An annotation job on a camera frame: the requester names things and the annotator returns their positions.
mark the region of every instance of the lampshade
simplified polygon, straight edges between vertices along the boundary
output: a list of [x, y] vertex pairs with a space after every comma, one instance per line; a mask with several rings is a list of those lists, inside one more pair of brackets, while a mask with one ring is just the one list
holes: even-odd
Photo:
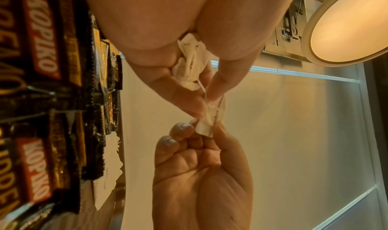
[[388, 0], [325, 0], [304, 29], [302, 51], [312, 63], [327, 67], [388, 52]]

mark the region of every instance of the palm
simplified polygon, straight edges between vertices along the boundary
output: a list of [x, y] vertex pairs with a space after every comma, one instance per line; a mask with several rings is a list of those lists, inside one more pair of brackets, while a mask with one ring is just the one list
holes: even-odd
[[184, 132], [187, 138], [166, 147], [175, 152], [156, 151], [155, 229], [247, 229], [251, 190], [221, 165], [221, 150], [213, 139], [194, 133], [193, 127]]

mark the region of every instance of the skin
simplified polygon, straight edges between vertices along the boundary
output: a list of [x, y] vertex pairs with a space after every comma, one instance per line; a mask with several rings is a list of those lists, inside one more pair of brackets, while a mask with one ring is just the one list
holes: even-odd
[[178, 123], [156, 145], [155, 230], [248, 230], [253, 182], [239, 142], [221, 123], [214, 139]]
[[219, 57], [200, 76], [215, 101], [248, 73], [292, 0], [87, 0], [105, 36], [138, 77], [161, 97], [200, 118], [202, 90], [189, 91], [171, 76], [181, 57], [177, 40], [197, 32]]

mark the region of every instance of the stack of packets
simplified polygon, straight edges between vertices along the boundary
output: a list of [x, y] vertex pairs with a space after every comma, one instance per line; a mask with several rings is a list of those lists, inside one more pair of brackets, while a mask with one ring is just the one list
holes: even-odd
[[79, 212], [121, 89], [121, 57], [85, 0], [0, 0], [0, 229]]

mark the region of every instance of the lamp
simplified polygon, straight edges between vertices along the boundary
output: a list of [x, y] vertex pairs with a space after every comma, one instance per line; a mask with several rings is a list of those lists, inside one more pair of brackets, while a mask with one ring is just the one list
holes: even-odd
[[388, 0], [317, 0], [302, 52], [326, 67], [354, 65], [388, 52]]

